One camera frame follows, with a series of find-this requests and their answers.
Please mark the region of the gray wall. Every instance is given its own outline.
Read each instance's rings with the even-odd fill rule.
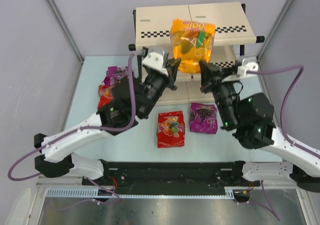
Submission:
[[[135,43],[132,11],[137,7],[237,1],[246,3],[254,33],[266,36],[286,0],[55,0],[83,56],[127,55],[128,44]],[[246,52],[257,55],[260,47],[248,45]]]
[[[0,224],[21,191],[37,179],[7,178],[30,152],[36,133],[60,131],[80,68],[44,0],[0,0]],[[34,174],[33,157],[14,171]]]
[[[314,148],[319,143],[320,0],[295,0],[261,60],[263,71],[303,64],[285,111],[287,132]],[[296,71],[265,76],[276,113]],[[314,197],[320,211],[320,195]]]

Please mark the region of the checkered pattern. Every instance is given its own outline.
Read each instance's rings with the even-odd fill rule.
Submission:
[[[214,65],[222,68],[222,69],[227,69],[231,68],[232,66],[235,65],[233,61],[221,61],[221,62],[215,62]]]
[[[216,29],[215,29],[215,32],[216,33],[219,33],[219,34],[221,34],[221,33],[239,33],[239,32],[246,32],[247,30],[246,30],[246,26],[245,25],[242,25],[242,26],[235,26],[235,27],[233,27],[233,26],[229,26],[229,27],[226,27],[226,26],[224,26],[224,27],[217,27]]]
[[[170,37],[170,31],[142,31],[141,38],[157,38],[157,37]]]

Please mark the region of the wire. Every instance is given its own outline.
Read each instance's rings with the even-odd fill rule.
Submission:
[[[234,201],[237,205],[239,205],[239,204],[255,204],[255,205],[261,206],[261,207],[267,209],[270,213],[272,213],[272,214],[275,216],[275,218],[276,218],[278,221],[280,221],[281,219],[280,219],[279,215],[278,215],[277,212],[275,211],[274,207],[272,206],[272,204],[271,204],[271,202],[270,202],[270,200],[269,200],[269,198],[268,198],[268,196],[267,196],[267,193],[266,193],[266,191],[265,191],[264,181],[263,181],[263,180],[261,181],[261,187],[262,187],[263,195],[264,195],[264,197],[265,197],[265,199],[266,199],[266,201],[268,202],[268,204],[269,204],[270,207],[267,207],[266,205],[264,205],[263,203],[258,202],[258,201],[238,202],[238,201],[236,200],[236,198],[234,198],[233,201]]]
[[[98,129],[98,130],[104,130],[104,131],[110,131],[110,132],[123,132],[123,131],[126,131],[128,130],[129,128],[132,127],[132,125],[134,124],[135,122],[135,117],[136,117],[136,98],[135,98],[135,90],[134,90],[134,78],[133,78],[133,73],[132,73],[132,60],[134,58],[135,55],[139,55],[141,54],[142,51],[139,50],[137,51],[136,53],[132,53],[130,54],[129,56],[129,59],[128,59],[128,80],[129,80],[129,91],[130,91],[130,101],[131,101],[131,119],[130,119],[130,122],[128,123],[127,126],[125,127],[119,127],[119,128],[114,128],[114,127],[106,127],[106,126],[83,126],[83,127],[79,127],[77,129],[74,129],[74,130],[71,130],[59,137],[57,137],[56,139],[48,142],[47,144],[41,146],[41,147],[38,147],[37,149],[27,153],[26,155],[22,156],[21,158],[19,158],[9,169],[8,171],[8,178],[11,180],[11,181],[15,181],[15,182],[19,182],[19,181],[24,181],[24,180],[28,180],[28,179],[32,179],[32,178],[35,178],[39,175],[41,175],[41,173],[36,173],[36,174],[33,174],[33,175],[30,175],[30,176],[26,176],[26,177],[20,177],[20,178],[15,178],[15,177],[12,177],[12,172],[13,170],[15,169],[15,167],[21,163],[24,159],[30,157],[31,155],[35,154],[36,152],[39,152],[41,150],[43,150],[46,146],[50,146],[74,133],[76,133],[79,129],[80,130],[86,130],[86,129]]]
[[[284,73],[284,72],[288,72],[291,70],[295,70],[295,69],[299,69],[299,72],[297,73],[297,75],[295,76],[294,80],[292,81],[292,83],[290,84],[288,90],[286,91],[284,98],[283,98],[283,102],[281,105],[281,110],[280,110],[280,126],[282,129],[282,134],[284,136],[284,138],[293,146],[296,146],[297,148],[311,154],[314,155],[315,157],[317,157],[318,159],[320,159],[320,154],[298,144],[295,143],[287,134],[287,130],[286,130],[286,126],[284,123],[284,111],[285,111],[285,107],[287,104],[287,100],[289,97],[289,94],[291,93],[293,87],[296,85],[298,79],[300,78],[301,74],[303,73],[305,67],[303,65],[294,65],[294,66],[289,66],[289,67],[285,67],[285,68],[280,68],[280,69],[275,69],[275,70],[271,70],[271,71],[247,71],[247,74],[257,74],[257,75],[269,75],[269,74],[279,74],[279,73]]]
[[[235,194],[246,194],[251,192],[255,188],[255,185],[252,182],[249,182],[249,189],[243,191],[234,191]]]
[[[255,185],[253,182],[249,182],[249,185],[252,187],[250,188],[249,192],[251,192],[254,188],[255,188]]]
[[[111,179],[113,180],[113,186],[114,186],[113,191],[115,192],[118,188],[118,183],[114,176],[112,176]]]
[[[237,93],[238,95],[240,95],[240,93],[241,93],[242,90],[244,89],[244,85],[243,85],[243,83],[240,82],[240,81],[235,81],[234,83],[241,84],[241,89],[240,89],[240,91]]]

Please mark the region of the red snack bag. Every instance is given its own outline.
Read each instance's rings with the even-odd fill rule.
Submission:
[[[114,86],[99,85],[98,92],[100,96],[100,102],[98,104],[98,109],[112,101],[113,97],[111,94],[111,89],[113,87]]]
[[[182,111],[158,114],[158,148],[182,147],[185,145],[185,121]]]

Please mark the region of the snack package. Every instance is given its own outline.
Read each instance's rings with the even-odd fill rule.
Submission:
[[[158,148],[182,147],[185,145],[185,121],[182,111],[158,114]]]
[[[179,70],[199,74],[199,61],[210,60],[216,26],[197,21],[173,20],[170,40],[174,59],[181,58]]]
[[[216,134],[218,130],[218,120],[215,105],[191,103],[189,127],[191,132]]]
[[[113,87],[114,86],[106,86],[102,84],[99,85],[98,93],[99,93],[100,101],[98,104],[98,109],[112,101],[113,97],[111,94],[111,89]]]
[[[98,104],[98,109],[112,101],[113,97],[111,94],[111,89],[118,83],[122,78],[128,77],[128,67],[125,68],[110,66],[106,71],[106,76],[103,80],[103,84],[99,85],[98,93],[100,101]]]
[[[105,76],[105,79],[103,80],[103,83],[106,86],[112,86],[119,83],[119,81],[125,77],[128,77],[127,66],[125,68],[110,66],[106,71],[106,76]]]

